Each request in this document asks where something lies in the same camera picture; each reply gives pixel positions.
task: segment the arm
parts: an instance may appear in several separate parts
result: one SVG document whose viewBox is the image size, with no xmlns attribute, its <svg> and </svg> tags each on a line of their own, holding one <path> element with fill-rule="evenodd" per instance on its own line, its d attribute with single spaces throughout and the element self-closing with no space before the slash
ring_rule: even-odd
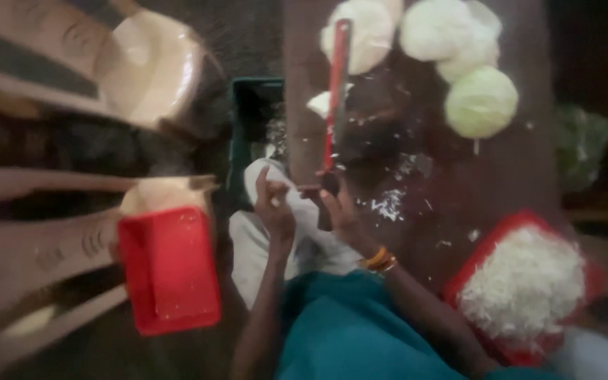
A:
<svg viewBox="0 0 608 380">
<path fill-rule="evenodd" d="M 320 194 L 335 233 L 360 255 L 371 258 L 380 245 L 363 231 L 346 183 L 343 178 L 339 181 L 338 198 L 326 191 Z M 470 379 L 481 379 L 499 366 L 477 342 L 464 317 L 421 286 L 400 264 L 386 273 L 384 287 L 405 320 L 452 368 Z"/>
<path fill-rule="evenodd" d="M 247 326 L 243 329 L 232 360 L 230 379 L 273 377 L 283 346 L 280 304 L 288 255 L 295 236 L 295 218 L 285 201 L 287 186 L 266 181 L 268 166 L 258 177 L 255 212 L 270 235 L 269 258 Z M 274 206 L 272 199 L 278 200 Z"/>
</svg>

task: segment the hand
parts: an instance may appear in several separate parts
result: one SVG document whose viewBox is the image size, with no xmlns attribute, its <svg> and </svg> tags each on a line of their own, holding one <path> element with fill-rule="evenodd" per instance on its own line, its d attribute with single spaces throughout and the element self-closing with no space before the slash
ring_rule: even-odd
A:
<svg viewBox="0 0 608 380">
<path fill-rule="evenodd" d="M 325 190 L 320 191 L 320 198 L 330 212 L 334 233 L 363 257 L 374 257 L 380 245 L 369 236 L 360 222 L 346 180 L 340 174 L 335 175 L 339 181 L 337 197 Z"/>
<path fill-rule="evenodd" d="M 256 183 L 258 200 L 255 203 L 255 213 L 259 216 L 272 240 L 292 243 L 295 237 L 295 217 L 285 196 L 290 188 L 279 180 L 267 180 L 269 166 L 259 172 Z"/>
</svg>

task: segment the wooden board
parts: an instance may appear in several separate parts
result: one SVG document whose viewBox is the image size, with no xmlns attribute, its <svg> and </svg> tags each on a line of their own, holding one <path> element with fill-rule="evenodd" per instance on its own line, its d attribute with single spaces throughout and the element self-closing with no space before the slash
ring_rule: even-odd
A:
<svg viewBox="0 0 608 380">
<path fill-rule="evenodd" d="M 319 31 L 338 0 L 284 0 L 284 64 L 290 170 L 298 184 L 316 182 L 325 123 L 306 102 L 327 89 L 329 64 Z M 553 125 L 551 68 L 541 0 L 482 0 L 503 22 L 499 68 L 520 94 L 511 126 L 481 141 L 462 139 L 444 122 L 448 86 L 432 63 L 405 56 L 397 44 L 384 62 L 351 77 L 341 158 L 363 220 L 418 280 L 439 291 L 471 254 L 470 232 L 484 236 L 503 216 L 530 208 L 573 236 L 559 206 L 548 132 Z M 377 120 L 370 115 L 381 114 Z M 405 155 L 433 160 L 430 175 L 413 170 L 398 180 Z M 396 221 L 371 210 L 372 200 L 405 195 Z"/>
</svg>

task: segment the white cloth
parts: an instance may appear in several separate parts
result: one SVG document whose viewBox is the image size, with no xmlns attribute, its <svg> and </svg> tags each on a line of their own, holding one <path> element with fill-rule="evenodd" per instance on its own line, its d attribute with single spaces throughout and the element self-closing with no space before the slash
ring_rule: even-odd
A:
<svg viewBox="0 0 608 380">
<path fill-rule="evenodd" d="M 258 198 L 255 183 L 262 168 L 271 166 L 267 179 L 290 186 L 286 201 L 297 223 L 292 252 L 285 269 L 285 280 L 310 271 L 347 274 L 358 268 L 361 256 L 337 239 L 334 234 L 319 230 L 318 207 L 309 199 L 301 199 L 294 183 L 285 175 L 281 163 L 261 159 L 245 169 L 245 188 L 250 202 Z M 269 255 L 269 238 L 259 217 L 251 212 L 236 212 L 229 220 L 229 234 L 234 242 L 232 279 L 250 310 L 255 303 Z"/>
</svg>

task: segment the red container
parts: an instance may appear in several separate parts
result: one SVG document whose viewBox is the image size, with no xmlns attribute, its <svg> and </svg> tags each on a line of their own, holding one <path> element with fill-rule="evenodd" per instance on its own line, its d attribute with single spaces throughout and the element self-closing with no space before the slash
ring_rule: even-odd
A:
<svg viewBox="0 0 608 380">
<path fill-rule="evenodd" d="M 480 242 L 475 252 L 461 267 L 461 270 L 444 286 L 443 299 L 452 308 L 458 309 L 457 295 L 463 289 L 463 286 L 468 282 L 468 279 L 476 272 L 476 266 L 482 266 L 487 256 L 494 252 L 496 243 L 516 229 L 528 226 L 535 226 L 543 232 L 555 236 L 559 239 L 564 239 L 557 231 L 555 231 L 545 220 L 542 220 L 536 214 L 528 210 L 522 210 L 517 214 L 503 218 L 495 228 Z M 603 290 L 604 272 L 594 263 L 587 260 L 585 271 L 586 294 L 584 299 L 579 303 L 571 316 L 562 321 L 568 324 L 587 304 L 596 298 Z M 485 336 L 483 332 L 476 329 L 476 334 L 480 338 L 481 343 L 485 348 L 495 356 L 505 361 L 506 365 L 515 366 L 538 366 L 543 361 L 543 355 L 531 350 L 518 350 L 517 348 L 509 347 L 507 342 L 501 339 L 492 340 Z M 558 349 L 562 345 L 563 334 L 545 334 L 538 337 L 536 343 L 543 353 L 548 353 Z"/>
<path fill-rule="evenodd" d="M 140 334 L 158 335 L 219 322 L 220 289 L 207 217 L 200 208 L 130 216 L 119 221 L 117 230 Z"/>
</svg>

